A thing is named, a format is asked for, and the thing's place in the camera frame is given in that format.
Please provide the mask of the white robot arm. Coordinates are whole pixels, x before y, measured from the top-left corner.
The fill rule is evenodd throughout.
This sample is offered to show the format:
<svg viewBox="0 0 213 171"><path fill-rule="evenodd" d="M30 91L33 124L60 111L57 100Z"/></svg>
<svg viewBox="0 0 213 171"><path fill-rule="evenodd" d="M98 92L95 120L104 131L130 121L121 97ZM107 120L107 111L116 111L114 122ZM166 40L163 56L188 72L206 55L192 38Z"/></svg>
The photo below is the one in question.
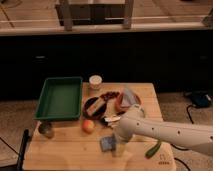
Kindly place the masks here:
<svg viewBox="0 0 213 171"><path fill-rule="evenodd" d="M145 118L141 105L132 105L114 128L116 144L142 135L213 157L213 126L153 121Z"/></svg>

